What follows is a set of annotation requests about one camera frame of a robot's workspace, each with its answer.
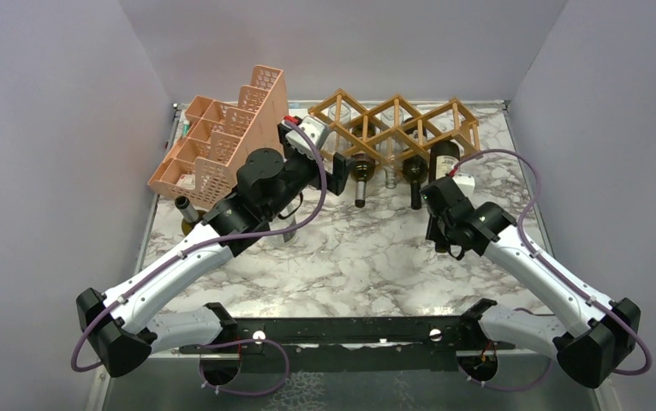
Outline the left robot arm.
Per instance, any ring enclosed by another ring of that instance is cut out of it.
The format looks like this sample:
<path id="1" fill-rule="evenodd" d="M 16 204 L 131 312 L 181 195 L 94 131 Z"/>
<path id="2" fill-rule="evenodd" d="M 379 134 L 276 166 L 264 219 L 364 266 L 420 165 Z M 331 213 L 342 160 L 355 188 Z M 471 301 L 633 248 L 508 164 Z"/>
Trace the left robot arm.
<path id="1" fill-rule="evenodd" d="M 121 377 L 151 354 L 172 348 L 229 348 L 236 323 L 220 304 L 186 313 L 161 311 L 197 279 L 261 238 L 307 225 L 328 193 L 343 192 L 353 162 L 336 155 L 332 171 L 325 171 L 319 150 L 330 133 L 314 116 L 284 119 L 278 134 L 286 155 L 271 148 L 252 151 L 237 171 L 236 185 L 170 251 L 117 286 L 81 292 L 76 299 L 81 336 L 71 354 L 72 370 L 103 366 L 111 377 Z"/>

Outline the clear bottle dark label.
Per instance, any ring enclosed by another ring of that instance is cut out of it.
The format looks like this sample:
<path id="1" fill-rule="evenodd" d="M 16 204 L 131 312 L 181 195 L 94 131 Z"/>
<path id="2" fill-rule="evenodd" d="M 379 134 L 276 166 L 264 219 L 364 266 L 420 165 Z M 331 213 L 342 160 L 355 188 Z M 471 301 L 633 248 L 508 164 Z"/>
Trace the clear bottle dark label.
<path id="1" fill-rule="evenodd" d="M 270 231 L 294 228 L 296 226 L 295 210 L 295 205 L 288 204 L 270 223 Z M 273 247 L 282 247 L 290 243 L 295 235 L 295 230 L 280 235 L 270 235 L 267 242 Z"/>

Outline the green Primitivo wine bottle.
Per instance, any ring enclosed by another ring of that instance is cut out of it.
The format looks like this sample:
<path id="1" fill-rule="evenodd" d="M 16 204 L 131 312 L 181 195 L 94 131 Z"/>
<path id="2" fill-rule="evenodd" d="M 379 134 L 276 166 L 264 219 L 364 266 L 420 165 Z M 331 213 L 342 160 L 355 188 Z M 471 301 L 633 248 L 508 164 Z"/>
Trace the green Primitivo wine bottle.
<path id="1" fill-rule="evenodd" d="M 373 137 L 376 134 L 375 127 L 368 123 L 367 130 L 363 130 L 362 125 L 357 125 L 351 129 L 351 133 L 356 137 Z M 367 183 L 373 178 L 376 161 L 364 152 L 357 152 L 351 156 L 354 159 L 354 168 L 350 171 L 351 178 L 355 181 L 355 207 L 363 208 L 366 205 Z"/>

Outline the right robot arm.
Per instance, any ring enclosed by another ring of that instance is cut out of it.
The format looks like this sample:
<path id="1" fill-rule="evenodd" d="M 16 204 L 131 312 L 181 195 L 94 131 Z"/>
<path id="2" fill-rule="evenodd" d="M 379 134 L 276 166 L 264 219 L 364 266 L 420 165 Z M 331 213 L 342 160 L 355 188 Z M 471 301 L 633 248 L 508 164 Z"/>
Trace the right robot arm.
<path id="1" fill-rule="evenodd" d="M 635 349 L 641 309 L 584 283 L 528 236 L 500 205 L 474 207 L 449 176 L 420 190 L 429 211 L 427 237 L 456 259 L 474 252 L 506 270 L 551 310 L 537 316 L 481 299 L 462 316 L 459 337 L 470 348 L 509 343 L 554 359 L 575 382 L 595 389 Z"/>

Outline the green bottle white label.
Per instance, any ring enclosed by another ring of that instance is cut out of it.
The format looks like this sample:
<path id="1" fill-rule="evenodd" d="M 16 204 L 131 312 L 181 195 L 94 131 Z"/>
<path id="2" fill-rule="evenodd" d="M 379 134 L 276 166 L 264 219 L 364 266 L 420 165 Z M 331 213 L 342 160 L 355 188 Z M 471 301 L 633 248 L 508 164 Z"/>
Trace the green bottle white label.
<path id="1" fill-rule="evenodd" d="M 461 152 L 458 145 L 451 140 L 441 140 L 430 149 L 428 181 L 446 176 L 460 160 Z"/>

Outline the dark green embossed wine bottle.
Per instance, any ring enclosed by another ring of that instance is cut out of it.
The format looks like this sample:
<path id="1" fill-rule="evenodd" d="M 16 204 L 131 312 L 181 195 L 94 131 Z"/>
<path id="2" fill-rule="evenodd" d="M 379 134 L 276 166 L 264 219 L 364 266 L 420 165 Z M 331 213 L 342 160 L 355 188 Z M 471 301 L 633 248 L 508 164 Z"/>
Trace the dark green embossed wine bottle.
<path id="1" fill-rule="evenodd" d="M 410 207 L 412 210 L 422 208 L 422 197 L 420 194 L 421 184 L 428 176 L 428 163 L 420 155 L 403 160 L 402 176 L 410 186 Z"/>

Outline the clear square glass bottle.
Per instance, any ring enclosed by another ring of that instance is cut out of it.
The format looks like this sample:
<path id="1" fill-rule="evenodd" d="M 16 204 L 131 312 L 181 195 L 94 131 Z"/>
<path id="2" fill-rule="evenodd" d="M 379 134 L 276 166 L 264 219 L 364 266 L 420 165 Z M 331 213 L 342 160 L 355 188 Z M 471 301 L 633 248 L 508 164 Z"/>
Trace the clear square glass bottle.
<path id="1" fill-rule="evenodd" d="M 343 126 L 352 119 L 351 108 L 344 102 L 336 102 L 330 106 L 327 115 L 335 124 L 340 123 Z M 328 137 L 327 148 L 333 153 L 344 152 L 349 149 L 349 143 L 342 137 L 342 135 L 333 129 Z"/>

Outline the wooden wine rack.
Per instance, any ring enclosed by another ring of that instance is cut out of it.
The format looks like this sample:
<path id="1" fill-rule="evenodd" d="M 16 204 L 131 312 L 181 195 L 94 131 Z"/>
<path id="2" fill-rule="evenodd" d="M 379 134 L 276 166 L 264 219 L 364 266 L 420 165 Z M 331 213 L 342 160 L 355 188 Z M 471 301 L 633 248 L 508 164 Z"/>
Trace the wooden wine rack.
<path id="1" fill-rule="evenodd" d="M 328 108 L 336 102 L 344 102 L 351 108 L 352 119 L 345 126 L 335 124 L 327 115 Z M 397 106 L 403 112 L 403 122 L 393 127 L 383 124 L 380 113 Z M 331 131 L 335 129 L 349 143 L 349 149 L 344 152 L 333 153 L 328 148 L 323 149 L 322 153 L 328 158 L 337 153 L 349 158 L 357 152 L 364 152 L 374 158 L 377 164 L 386 166 L 390 160 L 382 153 L 381 143 L 389 137 L 399 147 L 394 157 L 396 165 L 414 155 L 428 160 L 430 148 L 441 140 L 457 143 L 462 156 L 480 150 L 479 121 L 458 98 L 422 112 L 402 95 L 396 94 L 368 108 L 348 92 L 338 89 L 329 98 L 310 107 L 307 113 L 326 123 Z M 373 137 L 360 138 L 351 133 L 351 129 L 357 125 L 362 125 L 366 131 L 368 123 L 375 127 L 376 134 Z"/>

